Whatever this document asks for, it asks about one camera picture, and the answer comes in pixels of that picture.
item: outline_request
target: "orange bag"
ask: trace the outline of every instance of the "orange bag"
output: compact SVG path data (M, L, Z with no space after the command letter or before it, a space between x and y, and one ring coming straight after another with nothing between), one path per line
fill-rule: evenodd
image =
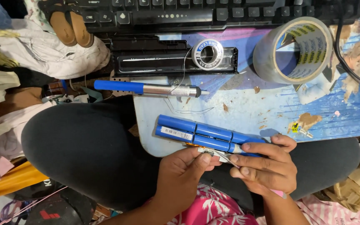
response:
M25 162L1 177L0 196L18 191L47 179L48 177L38 171L30 162Z

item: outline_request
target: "hand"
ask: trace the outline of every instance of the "hand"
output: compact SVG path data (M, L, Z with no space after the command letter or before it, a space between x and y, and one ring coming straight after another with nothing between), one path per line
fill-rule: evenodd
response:
M290 194L297 187L297 168L288 153L297 146L297 143L286 135L274 135L270 139L273 144L243 144L241 149L244 152L260 153L269 158L231 155L229 159L242 167L240 169L233 167L230 175L241 178L251 192L264 197L276 195L269 189Z
M219 166L219 157L186 148L162 159L156 194L151 204L173 218L190 207L197 195L198 182L205 171Z

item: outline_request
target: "person's right hand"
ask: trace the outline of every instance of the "person's right hand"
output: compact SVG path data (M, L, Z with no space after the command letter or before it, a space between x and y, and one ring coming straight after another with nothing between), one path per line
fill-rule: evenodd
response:
M291 160L290 151L297 143L286 135L274 135L273 144L245 143L241 146L244 152L260 153L269 158L250 157L233 154L229 159L240 169L230 170L232 177L243 180L251 192L262 196L276 195L269 189L283 191L290 194L297 187L297 168Z

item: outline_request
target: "lithium battery cell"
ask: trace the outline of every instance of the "lithium battery cell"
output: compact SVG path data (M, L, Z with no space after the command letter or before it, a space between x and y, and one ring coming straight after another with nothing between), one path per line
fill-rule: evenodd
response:
M233 138L231 139L231 142L234 142L239 145L242 145L242 144L248 143L248 142L265 143L265 141L262 139L253 138L253 137L247 136L245 134L234 132L234 131L233 131Z
M177 141L192 142L193 133L157 125L155 135L170 138Z
M157 121L158 121L158 125L184 130L188 132L194 132L196 128L195 121L179 119L171 116L159 115Z
M210 149L216 149L219 151L223 151L223 152L227 152L229 150L230 147L230 143L227 141L221 141L221 140L217 140L211 137L206 137L206 136L202 136L202 135L194 135L194 141L193 141L194 145L200 145L200 146L204 146Z
M228 152L233 153L233 154L240 154L240 155L244 155L244 156L261 157L259 154L244 152L241 149L240 145L233 143L233 142L230 142L230 148L229 148Z
M220 127L197 123L196 134L214 137L223 141L230 141L233 133L231 130L226 130Z

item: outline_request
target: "black leggings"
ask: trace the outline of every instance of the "black leggings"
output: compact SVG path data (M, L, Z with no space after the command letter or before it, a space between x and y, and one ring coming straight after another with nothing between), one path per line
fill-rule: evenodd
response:
M135 123L131 96L57 105L28 121L22 132L23 151L53 180L104 206L129 211L155 194L160 162L128 131ZM298 169L294 200L343 180L360 160L356 138L298 143L290 154ZM262 215L262 197L231 177L231 168L227 163L217 166L200 182L228 194L245 211Z

